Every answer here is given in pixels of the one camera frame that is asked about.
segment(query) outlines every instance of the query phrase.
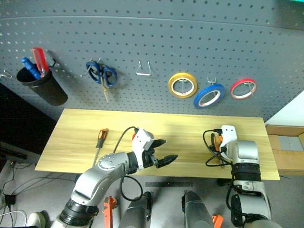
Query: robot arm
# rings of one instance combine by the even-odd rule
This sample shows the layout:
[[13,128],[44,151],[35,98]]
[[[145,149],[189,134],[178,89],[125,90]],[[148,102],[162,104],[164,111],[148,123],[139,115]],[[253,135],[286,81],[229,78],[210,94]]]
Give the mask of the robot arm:
[[71,198],[52,228],[88,227],[99,212],[97,205],[115,180],[152,165],[160,168],[177,158],[177,155],[169,155],[161,160],[156,159],[153,155],[154,148],[166,141],[154,140],[153,135],[144,129],[135,132],[133,152],[107,154],[79,177]]
[[[227,163],[230,162],[232,168],[232,182],[227,193],[226,204],[231,210],[233,225],[241,227],[246,223],[254,227],[252,226],[254,221],[270,222],[271,209],[264,183],[261,182],[256,143],[238,140],[234,126],[224,125],[221,129],[213,131],[222,136],[218,156],[225,159]],[[236,194],[231,197],[230,205],[229,196],[232,189]]]

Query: wooden table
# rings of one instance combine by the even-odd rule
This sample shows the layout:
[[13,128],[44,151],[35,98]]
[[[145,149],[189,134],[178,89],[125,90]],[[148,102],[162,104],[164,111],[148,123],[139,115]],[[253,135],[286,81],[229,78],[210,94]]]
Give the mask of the wooden table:
[[[202,133],[222,125],[235,126],[238,139],[257,143],[262,179],[280,179],[262,118],[78,109],[63,111],[35,170],[83,173],[92,166],[100,129],[108,128],[109,133],[99,157],[113,151],[127,127],[136,126],[153,133],[155,139],[168,141],[156,148],[157,158],[179,155],[170,165],[160,169],[149,167],[136,174],[231,178],[230,167],[222,169],[205,165],[211,153],[203,143]],[[131,151],[132,134],[133,131],[125,134],[117,152]]]

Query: orange clamp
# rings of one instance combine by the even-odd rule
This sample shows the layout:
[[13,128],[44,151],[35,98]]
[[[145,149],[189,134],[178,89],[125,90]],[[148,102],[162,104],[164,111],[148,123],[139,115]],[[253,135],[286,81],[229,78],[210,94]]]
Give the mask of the orange clamp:
[[221,135],[219,135],[218,139],[219,139],[219,144],[217,143],[216,137],[215,136],[213,137],[213,144],[216,152],[219,152],[219,145],[223,142],[223,137]]
[[221,215],[213,215],[212,221],[213,221],[214,228],[221,228],[221,226],[224,222],[224,217]]
[[112,198],[111,196],[106,197],[104,199],[104,228],[113,228],[113,214],[112,210],[116,208],[117,201],[115,198]]

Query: blue tape roll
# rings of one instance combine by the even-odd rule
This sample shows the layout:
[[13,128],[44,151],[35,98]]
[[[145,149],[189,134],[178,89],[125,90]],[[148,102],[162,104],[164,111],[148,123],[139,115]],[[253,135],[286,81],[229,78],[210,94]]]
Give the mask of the blue tape roll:
[[[200,104],[200,100],[203,97],[205,97],[207,94],[210,94],[213,92],[217,93],[213,99],[211,99],[210,101],[207,101],[206,103]],[[214,105],[215,103],[219,102],[219,100],[222,99],[224,97],[224,95],[225,95],[224,86],[222,86],[221,84],[214,84],[214,85],[211,85],[211,86],[205,88],[204,90],[200,91],[199,94],[194,99],[193,105],[194,105],[194,107],[196,107],[198,109],[206,108],[206,107],[209,107],[209,106]]]

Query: white wall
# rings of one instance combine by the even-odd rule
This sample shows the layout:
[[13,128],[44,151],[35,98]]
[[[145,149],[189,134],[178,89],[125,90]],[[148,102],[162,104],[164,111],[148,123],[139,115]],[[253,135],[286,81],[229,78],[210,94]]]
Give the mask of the white wall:
[[304,127],[304,91],[270,118],[266,124]]

